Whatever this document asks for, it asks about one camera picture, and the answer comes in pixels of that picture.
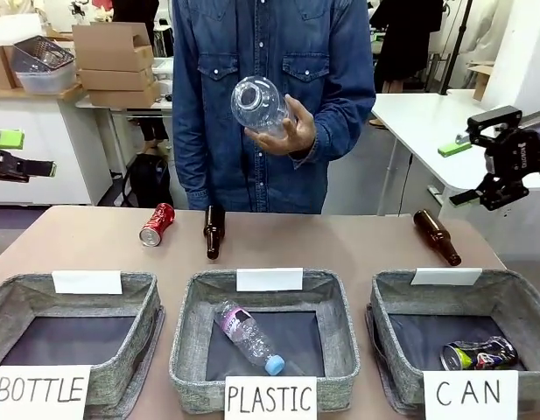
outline black pole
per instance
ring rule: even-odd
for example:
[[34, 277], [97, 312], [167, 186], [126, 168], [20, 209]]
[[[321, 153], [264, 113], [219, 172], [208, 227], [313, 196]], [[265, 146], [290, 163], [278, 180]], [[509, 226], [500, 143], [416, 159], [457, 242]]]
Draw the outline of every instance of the black pole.
[[452, 72], [454, 71], [454, 65], [456, 64], [456, 59], [459, 57], [460, 46], [462, 45], [462, 39], [464, 38], [464, 32], [466, 32], [466, 24], [468, 23], [468, 18], [470, 17], [472, 2], [473, 0], [468, 0], [468, 3], [466, 4], [466, 10], [464, 10], [464, 16], [462, 17], [462, 23], [460, 24], [459, 28], [459, 36], [456, 38], [456, 43], [454, 44], [454, 50], [452, 51], [451, 60], [448, 63], [448, 69], [446, 70], [445, 78], [443, 79], [441, 89], [438, 91], [440, 95], [446, 95], [446, 91], [448, 90], [448, 84], [451, 81]]

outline hand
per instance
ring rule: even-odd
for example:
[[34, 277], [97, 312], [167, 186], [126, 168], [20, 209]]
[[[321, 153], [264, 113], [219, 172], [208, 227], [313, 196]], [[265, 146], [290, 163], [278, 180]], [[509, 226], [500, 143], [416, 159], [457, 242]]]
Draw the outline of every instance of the hand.
[[285, 100], [297, 117], [297, 124], [289, 118], [283, 120], [285, 138], [276, 138], [269, 134], [259, 134], [251, 129], [244, 129], [244, 133], [258, 145], [272, 155], [288, 155], [296, 151], [309, 151], [316, 138], [316, 126], [314, 117], [306, 110], [303, 104], [288, 94]]

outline soda can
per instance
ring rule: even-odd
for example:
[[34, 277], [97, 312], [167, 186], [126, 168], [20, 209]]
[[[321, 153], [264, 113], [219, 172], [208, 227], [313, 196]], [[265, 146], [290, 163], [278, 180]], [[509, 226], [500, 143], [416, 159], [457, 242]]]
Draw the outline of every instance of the soda can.
[[455, 341], [441, 351], [445, 370], [504, 369], [517, 362], [517, 351], [504, 337], [491, 337], [483, 343]]
[[146, 247], [156, 247], [163, 240], [163, 232], [174, 221], [174, 209], [170, 204], [161, 203], [139, 232], [139, 239]]

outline brown glass bottle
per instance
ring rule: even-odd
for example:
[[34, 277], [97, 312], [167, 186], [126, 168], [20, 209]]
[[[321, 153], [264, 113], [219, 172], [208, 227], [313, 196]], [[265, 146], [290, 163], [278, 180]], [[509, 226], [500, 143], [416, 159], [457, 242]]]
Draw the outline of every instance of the brown glass bottle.
[[222, 206], [209, 206], [206, 210], [206, 223], [203, 235], [207, 240], [207, 258], [216, 260], [219, 247], [225, 236], [225, 210]]
[[417, 231], [424, 237], [429, 246], [439, 252], [453, 267], [460, 265], [462, 259], [454, 249], [451, 234], [429, 210], [420, 210], [413, 215]]

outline white pillar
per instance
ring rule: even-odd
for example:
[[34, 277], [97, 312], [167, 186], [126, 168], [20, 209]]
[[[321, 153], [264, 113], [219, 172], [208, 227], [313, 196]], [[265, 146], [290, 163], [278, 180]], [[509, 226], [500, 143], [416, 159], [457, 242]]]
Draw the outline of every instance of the white pillar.
[[540, 110], [540, 0], [515, 1], [482, 106]]

